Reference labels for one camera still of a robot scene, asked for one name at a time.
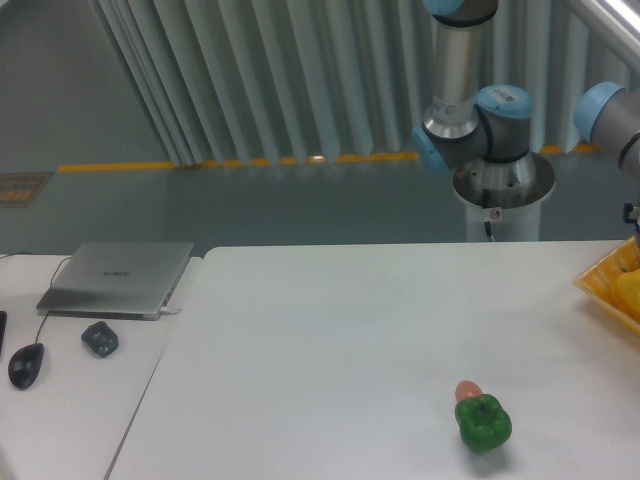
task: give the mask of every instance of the basket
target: basket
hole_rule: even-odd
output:
[[[640,248],[635,238],[626,240],[609,252],[584,273],[573,279],[573,284],[600,304],[607,312],[640,336],[640,322],[619,310],[609,295],[614,280],[624,272],[640,268]]]

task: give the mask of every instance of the yellow fruit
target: yellow fruit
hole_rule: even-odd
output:
[[[640,270],[623,273],[616,278],[611,298],[620,310],[640,321]]]

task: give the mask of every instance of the blue joint cap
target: blue joint cap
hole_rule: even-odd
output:
[[[422,0],[431,15],[446,17],[460,8],[464,0]]]
[[[513,120],[526,120],[533,112],[529,94],[513,85],[484,87],[476,96],[476,104],[493,115]]]
[[[605,82],[592,87],[582,96],[573,114],[573,124],[582,135],[582,138],[589,142],[591,141],[593,126],[600,116],[600,112],[602,112],[611,97],[620,90],[622,90],[620,85],[613,82]]]
[[[449,165],[444,161],[438,149],[422,129],[415,127],[413,129],[413,144],[420,155],[420,161],[430,171],[434,173],[445,173],[449,170]]]

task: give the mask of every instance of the computer mouse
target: computer mouse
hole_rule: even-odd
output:
[[[100,358],[110,355],[119,345],[116,332],[102,321],[87,328],[80,338]]]
[[[20,390],[29,388],[38,378],[42,357],[44,357],[44,345],[41,343],[32,343],[14,353],[9,360],[11,383]]]

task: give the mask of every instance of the yellow floor stripe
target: yellow floor stripe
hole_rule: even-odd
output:
[[[572,150],[574,153],[593,153],[598,149],[593,145],[578,144]],[[545,145],[540,149],[541,154],[558,154],[563,153],[562,149],[557,145]],[[416,152],[392,152],[392,153],[372,153],[371,155],[340,155],[337,163],[360,163],[360,162],[398,162],[413,161],[418,159]],[[327,160],[322,156],[313,156],[307,158],[307,164],[325,164]],[[254,158],[248,164],[251,167],[268,167],[271,165],[266,158]],[[284,157],[278,165],[298,165],[298,161],[293,157]],[[225,160],[218,162],[216,160],[207,160],[193,167],[184,168],[220,168],[220,167],[242,167],[244,164],[238,159]],[[181,168],[175,167],[172,162],[132,162],[132,163],[89,163],[80,165],[60,165],[58,172],[99,172],[114,170],[156,170]]]
[[[571,151],[573,153],[595,153],[598,151],[598,148],[595,145],[589,145],[588,143],[579,143]]]
[[[541,154],[562,153],[562,149],[557,145],[545,145],[540,149]]]
[[[172,162],[88,163],[84,165],[60,165],[58,172],[99,172],[106,170],[157,170],[173,168]]]

